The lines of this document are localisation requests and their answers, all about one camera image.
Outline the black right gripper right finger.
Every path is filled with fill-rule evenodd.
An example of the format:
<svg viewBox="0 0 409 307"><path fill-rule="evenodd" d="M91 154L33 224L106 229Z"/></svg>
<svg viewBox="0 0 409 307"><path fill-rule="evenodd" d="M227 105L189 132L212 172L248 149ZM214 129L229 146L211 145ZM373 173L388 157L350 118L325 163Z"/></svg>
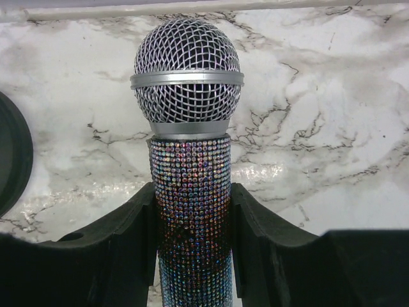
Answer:
<svg viewBox="0 0 409 307"><path fill-rule="evenodd" d="M236 292L244 306L407 306L407 230L317 236L231 186Z"/></svg>

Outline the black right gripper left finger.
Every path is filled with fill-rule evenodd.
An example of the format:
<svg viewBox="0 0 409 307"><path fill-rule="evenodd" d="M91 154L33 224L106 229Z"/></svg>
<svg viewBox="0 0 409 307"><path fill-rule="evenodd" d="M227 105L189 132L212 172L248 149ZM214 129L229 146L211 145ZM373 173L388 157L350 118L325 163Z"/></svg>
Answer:
<svg viewBox="0 0 409 307"><path fill-rule="evenodd" d="M156 262L155 193L58 241L1 235L2 306L146 306Z"/></svg>

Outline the black round-base stand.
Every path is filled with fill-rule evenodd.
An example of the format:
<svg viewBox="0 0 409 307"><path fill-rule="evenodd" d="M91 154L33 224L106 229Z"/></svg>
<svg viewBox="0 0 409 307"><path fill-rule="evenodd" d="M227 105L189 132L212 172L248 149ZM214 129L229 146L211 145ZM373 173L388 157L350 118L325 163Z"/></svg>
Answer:
<svg viewBox="0 0 409 307"><path fill-rule="evenodd" d="M4 93L1 94L1 215L24 192L33 167L33 141L26 119Z"/></svg>

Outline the rhinestone microphone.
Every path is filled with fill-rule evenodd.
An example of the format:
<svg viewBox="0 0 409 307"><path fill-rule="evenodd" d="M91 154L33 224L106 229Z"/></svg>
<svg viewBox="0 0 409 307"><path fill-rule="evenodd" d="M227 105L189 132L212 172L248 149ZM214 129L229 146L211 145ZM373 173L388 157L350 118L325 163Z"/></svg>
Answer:
<svg viewBox="0 0 409 307"><path fill-rule="evenodd" d="M162 304L231 306L227 129L243 86L236 49L208 22L172 19L143 39L130 82L153 132Z"/></svg>

